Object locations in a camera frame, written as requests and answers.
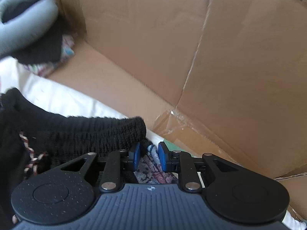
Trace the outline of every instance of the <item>cardboard box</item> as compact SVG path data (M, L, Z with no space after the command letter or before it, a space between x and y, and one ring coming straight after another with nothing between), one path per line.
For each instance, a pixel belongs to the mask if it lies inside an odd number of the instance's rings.
M304 0L57 1L82 39L52 80L195 155L271 178L307 171ZM303 177L281 182L307 217Z

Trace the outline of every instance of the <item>black cloth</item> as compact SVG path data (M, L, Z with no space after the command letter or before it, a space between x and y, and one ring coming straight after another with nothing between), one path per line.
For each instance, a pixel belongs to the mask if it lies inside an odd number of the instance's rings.
M6 23L14 19L38 1L22 2L12 9L8 8L3 14L2 22ZM64 20L59 16L52 27L35 43L24 49L2 55L0 59L12 56L25 65L59 62L62 51L63 24Z
M130 149L136 142L148 143L145 123L130 119L64 117L33 105L13 88L1 96L0 108L0 229L10 229L14 215L10 204L13 189L23 180L30 158L19 133L29 139L35 153L46 151L51 167L88 152L99 156ZM127 174L132 181L132 172Z

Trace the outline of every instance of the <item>crosshair logo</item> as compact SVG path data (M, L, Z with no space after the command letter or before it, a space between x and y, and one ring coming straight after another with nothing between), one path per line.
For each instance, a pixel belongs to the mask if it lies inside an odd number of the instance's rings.
M149 186L147 189L148 189L149 191L154 191L156 188L155 188L154 186Z

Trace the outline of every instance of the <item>gray cushion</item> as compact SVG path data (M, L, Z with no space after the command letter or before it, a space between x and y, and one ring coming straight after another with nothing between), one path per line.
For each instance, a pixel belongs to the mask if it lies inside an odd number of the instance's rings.
M23 1L31 0L0 0L0 55L36 42L50 29L58 16L54 0L40 0L19 16L2 23L4 11Z

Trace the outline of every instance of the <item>cardboard box wall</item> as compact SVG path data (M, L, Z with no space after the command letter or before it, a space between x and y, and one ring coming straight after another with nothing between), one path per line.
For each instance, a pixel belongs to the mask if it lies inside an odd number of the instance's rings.
M60 2L70 23L86 28L90 46L230 158L269 177L304 171L307 10L300 0Z

